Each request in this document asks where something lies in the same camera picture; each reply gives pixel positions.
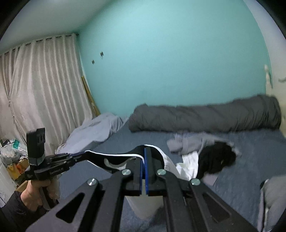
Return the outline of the black sleeve left forearm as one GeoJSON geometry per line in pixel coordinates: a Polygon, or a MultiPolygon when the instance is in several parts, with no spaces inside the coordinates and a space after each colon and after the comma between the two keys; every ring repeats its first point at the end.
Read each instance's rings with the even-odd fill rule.
{"type": "Polygon", "coordinates": [[[1,208],[1,231],[26,231],[35,221],[47,213],[43,206],[31,211],[21,199],[22,193],[15,191],[1,208]]]}

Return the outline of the person's left hand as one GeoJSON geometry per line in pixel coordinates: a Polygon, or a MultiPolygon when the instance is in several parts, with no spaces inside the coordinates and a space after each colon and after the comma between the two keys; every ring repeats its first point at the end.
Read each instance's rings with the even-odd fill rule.
{"type": "Polygon", "coordinates": [[[47,187],[48,195],[51,199],[57,200],[60,198],[60,183],[57,178],[52,180],[29,180],[27,187],[21,193],[21,201],[30,211],[35,212],[38,206],[43,205],[40,188],[47,187]]]}

